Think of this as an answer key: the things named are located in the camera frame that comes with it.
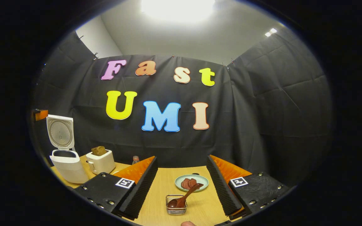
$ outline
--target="plate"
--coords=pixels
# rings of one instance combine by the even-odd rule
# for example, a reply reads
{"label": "plate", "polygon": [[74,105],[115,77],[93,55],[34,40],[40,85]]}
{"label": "plate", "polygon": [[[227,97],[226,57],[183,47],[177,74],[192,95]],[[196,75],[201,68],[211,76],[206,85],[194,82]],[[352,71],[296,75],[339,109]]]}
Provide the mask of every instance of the plate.
{"label": "plate", "polygon": [[181,187],[181,182],[183,182],[185,178],[188,178],[188,179],[194,178],[197,183],[201,183],[204,185],[194,192],[202,191],[209,185],[209,181],[205,177],[200,176],[200,175],[187,174],[187,175],[177,177],[177,179],[175,179],[175,182],[174,182],[175,186],[177,186],[180,190],[183,190],[183,191],[188,191],[187,189],[184,189]]}

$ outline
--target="table surface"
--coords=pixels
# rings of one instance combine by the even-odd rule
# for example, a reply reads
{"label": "table surface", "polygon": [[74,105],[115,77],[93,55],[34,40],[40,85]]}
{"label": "table surface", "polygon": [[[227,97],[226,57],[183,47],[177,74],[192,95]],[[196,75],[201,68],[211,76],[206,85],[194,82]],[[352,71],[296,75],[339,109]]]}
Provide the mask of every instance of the table surface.
{"label": "table surface", "polygon": [[[95,177],[96,175],[89,169],[89,164],[86,162],[86,156],[81,156],[80,160],[89,179]],[[110,174],[114,174],[114,172],[125,169],[128,166],[130,165],[115,163],[115,169],[113,169]],[[66,181],[55,166],[51,167],[51,170],[66,186],[76,188],[80,185]],[[166,195],[186,194],[185,191],[182,191],[175,186],[175,179],[179,176],[192,173],[199,173],[201,176],[207,178],[209,185],[206,189],[192,193],[188,196],[188,208],[184,215],[168,215],[165,205]],[[206,166],[197,166],[187,168],[159,168],[138,218],[129,221],[144,226],[180,226],[184,221],[191,221],[198,226],[213,226],[227,220],[229,220],[229,218],[226,217],[223,212],[209,171]]]}

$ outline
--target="peach letter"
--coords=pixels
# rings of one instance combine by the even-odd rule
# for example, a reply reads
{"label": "peach letter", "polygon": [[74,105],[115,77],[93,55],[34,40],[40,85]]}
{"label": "peach letter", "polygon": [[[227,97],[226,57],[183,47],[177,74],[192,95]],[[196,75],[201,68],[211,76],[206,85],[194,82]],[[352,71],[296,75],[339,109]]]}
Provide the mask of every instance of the peach letter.
{"label": "peach letter", "polygon": [[144,61],[142,63],[140,63],[139,68],[136,69],[135,74],[137,76],[142,76],[142,75],[152,75],[156,72],[155,67],[156,67],[156,63],[154,61],[148,60],[148,61]]}
{"label": "peach letter", "polygon": [[195,125],[193,128],[195,130],[207,130],[209,124],[206,123],[206,108],[209,105],[203,102],[196,102],[192,104],[192,107],[195,108]]}
{"label": "peach letter", "polygon": [[106,113],[107,115],[114,120],[124,120],[131,115],[132,105],[134,104],[134,97],[138,94],[134,91],[125,92],[124,95],[127,97],[125,101],[125,109],[122,112],[118,112],[117,107],[117,99],[118,96],[121,95],[120,91],[108,91],[107,92],[107,105],[106,105]]}
{"label": "peach letter", "polygon": [[189,83],[189,81],[191,80],[189,76],[191,72],[186,67],[176,67],[174,72],[174,80],[177,83]]}
{"label": "peach letter", "polygon": [[106,72],[104,73],[104,75],[101,79],[102,80],[113,79],[114,76],[112,75],[112,72],[114,72],[114,74],[117,74],[119,72],[119,69],[121,68],[121,65],[117,65],[117,64],[121,64],[122,66],[125,66],[125,64],[127,64],[127,61],[126,60],[109,61]]}
{"label": "peach letter", "polygon": [[202,73],[202,83],[205,86],[214,86],[214,81],[210,80],[210,76],[214,76],[214,72],[210,71],[210,68],[204,68],[199,70]]}

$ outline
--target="wooden spoon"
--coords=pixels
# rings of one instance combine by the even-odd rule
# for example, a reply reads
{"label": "wooden spoon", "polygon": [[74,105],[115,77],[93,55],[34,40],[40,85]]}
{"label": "wooden spoon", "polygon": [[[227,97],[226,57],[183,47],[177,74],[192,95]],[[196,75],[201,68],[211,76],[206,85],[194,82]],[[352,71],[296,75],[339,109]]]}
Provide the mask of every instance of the wooden spoon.
{"label": "wooden spoon", "polygon": [[203,184],[197,183],[196,185],[192,186],[192,188],[185,194],[185,196],[182,196],[178,199],[172,199],[170,202],[168,202],[167,207],[168,208],[184,208],[185,207],[185,200],[189,195],[192,194],[196,189],[204,186]]}

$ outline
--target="bright light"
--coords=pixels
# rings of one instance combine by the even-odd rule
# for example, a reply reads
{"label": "bright light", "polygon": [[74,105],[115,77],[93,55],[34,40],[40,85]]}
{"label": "bright light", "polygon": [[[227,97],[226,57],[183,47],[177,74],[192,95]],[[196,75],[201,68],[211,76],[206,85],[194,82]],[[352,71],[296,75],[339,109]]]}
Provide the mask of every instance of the bright light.
{"label": "bright light", "polygon": [[162,20],[196,22],[210,16],[214,0],[142,0],[142,12]]}

